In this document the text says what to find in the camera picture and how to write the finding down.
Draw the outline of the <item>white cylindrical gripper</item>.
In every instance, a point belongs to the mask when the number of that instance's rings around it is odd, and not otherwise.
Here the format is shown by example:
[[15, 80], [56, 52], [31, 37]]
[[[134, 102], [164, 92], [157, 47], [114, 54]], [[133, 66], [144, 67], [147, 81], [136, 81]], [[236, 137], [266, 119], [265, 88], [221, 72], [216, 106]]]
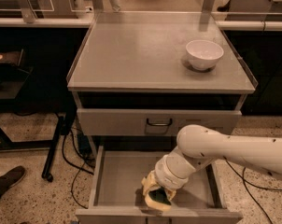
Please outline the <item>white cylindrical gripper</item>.
[[180, 178], [174, 175], [167, 166], [167, 156], [164, 155], [155, 164], [154, 171], [150, 171], [149, 174], [141, 181], [143, 187], [143, 196], [150, 196], [157, 198], [159, 195], [159, 189], [165, 188], [167, 199], [171, 201], [176, 196], [176, 190], [181, 189], [189, 179]]

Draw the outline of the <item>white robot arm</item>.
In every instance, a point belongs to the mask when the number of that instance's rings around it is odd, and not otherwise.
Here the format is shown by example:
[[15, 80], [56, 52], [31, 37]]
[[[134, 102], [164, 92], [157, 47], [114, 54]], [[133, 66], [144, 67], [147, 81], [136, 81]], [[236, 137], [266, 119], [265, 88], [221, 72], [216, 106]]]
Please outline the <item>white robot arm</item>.
[[147, 203], [166, 203], [189, 177], [215, 160], [226, 160], [282, 180], [282, 138], [235, 136], [200, 125], [183, 127], [176, 147], [142, 180]]

